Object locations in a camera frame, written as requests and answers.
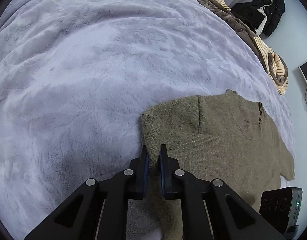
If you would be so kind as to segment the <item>black jacket on floor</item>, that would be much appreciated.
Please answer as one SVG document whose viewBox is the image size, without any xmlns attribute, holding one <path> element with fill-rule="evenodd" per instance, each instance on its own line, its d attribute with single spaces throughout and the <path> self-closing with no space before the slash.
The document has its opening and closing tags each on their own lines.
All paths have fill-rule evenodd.
<svg viewBox="0 0 307 240">
<path fill-rule="evenodd" d="M 285 12 L 284 0 L 252 0 L 236 3 L 231 13 L 239 18 L 256 35 L 271 36 Z"/>
</svg>

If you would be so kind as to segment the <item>olive brown knit sweater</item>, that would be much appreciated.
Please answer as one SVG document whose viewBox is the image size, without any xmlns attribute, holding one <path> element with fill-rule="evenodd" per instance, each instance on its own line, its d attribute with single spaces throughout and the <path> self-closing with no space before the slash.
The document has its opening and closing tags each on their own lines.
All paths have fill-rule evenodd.
<svg viewBox="0 0 307 240">
<path fill-rule="evenodd" d="M 160 103 L 142 114 L 143 142 L 150 155 L 148 199 L 132 214 L 141 225 L 131 239 L 181 239 L 180 202 L 161 196 L 158 156 L 168 156 L 203 180 L 222 179 L 252 208 L 264 191 L 295 177 L 294 159 L 261 102 L 227 90 L 215 96 L 189 96 Z"/>
</svg>

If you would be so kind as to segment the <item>striped beige brown clothes pile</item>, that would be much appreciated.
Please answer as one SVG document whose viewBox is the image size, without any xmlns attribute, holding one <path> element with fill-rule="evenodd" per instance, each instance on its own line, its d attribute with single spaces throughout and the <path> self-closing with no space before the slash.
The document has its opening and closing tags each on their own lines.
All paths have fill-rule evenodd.
<svg viewBox="0 0 307 240">
<path fill-rule="evenodd" d="M 254 33 L 224 0 L 197 0 L 219 18 L 224 20 L 236 34 L 249 46 L 264 67 L 265 72 L 274 82 L 279 94 L 285 95 L 288 87 L 288 67 L 283 59 Z"/>
</svg>

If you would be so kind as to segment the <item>lavender plush bed blanket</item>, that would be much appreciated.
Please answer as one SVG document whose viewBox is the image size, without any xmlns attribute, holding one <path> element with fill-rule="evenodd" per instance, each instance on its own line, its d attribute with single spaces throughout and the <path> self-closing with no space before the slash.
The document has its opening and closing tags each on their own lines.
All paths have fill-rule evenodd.
<svg viewBox="0 0 307 240">
<path fill-rule="evenodd" d="M 1 222 L 24 239 L 140 152 L 144 110 L 228 89 L 262 102 L 294 150 L 285 97 L 197 0 L 12 0 L 0 17 Z"/>
</svg>

